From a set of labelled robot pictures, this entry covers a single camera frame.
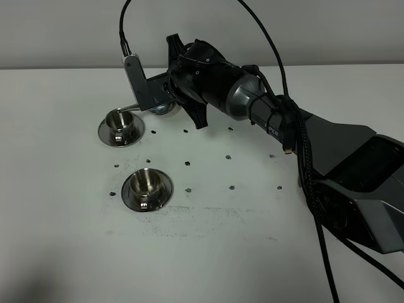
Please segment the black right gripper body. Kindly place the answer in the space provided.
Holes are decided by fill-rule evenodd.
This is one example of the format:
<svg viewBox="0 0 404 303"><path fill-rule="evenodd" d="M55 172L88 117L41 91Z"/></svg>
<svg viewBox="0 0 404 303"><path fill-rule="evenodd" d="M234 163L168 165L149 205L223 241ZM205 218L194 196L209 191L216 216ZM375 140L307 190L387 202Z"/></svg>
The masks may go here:
<svg viewBox="0 0 404 303"><path fill-rule="evenodd" d="M196 129L208 125L210 104L223 113L230 89L243 77L243 69L228 62L211 44L196 39L184 45L178 34L166 38L169 47L170 92L193 120Z"/></svg>

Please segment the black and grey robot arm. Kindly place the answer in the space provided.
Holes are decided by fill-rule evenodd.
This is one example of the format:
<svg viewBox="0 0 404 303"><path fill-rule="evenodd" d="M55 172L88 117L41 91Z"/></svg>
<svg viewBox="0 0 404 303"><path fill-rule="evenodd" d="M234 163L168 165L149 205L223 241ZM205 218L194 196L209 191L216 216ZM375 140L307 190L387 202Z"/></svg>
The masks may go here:
<svg viewBox="0 0 404 303"><path fill-rule="evenodd" d="M256 66L236 66L202 40L167 37L167 86L197 129L212 105L235 120L249 119L299 154L297 119L284 95L275 95ZM314 193L323 223L379 253L403 249L403 143L367 126L337 124L300 112L306 127Z"/></svg>

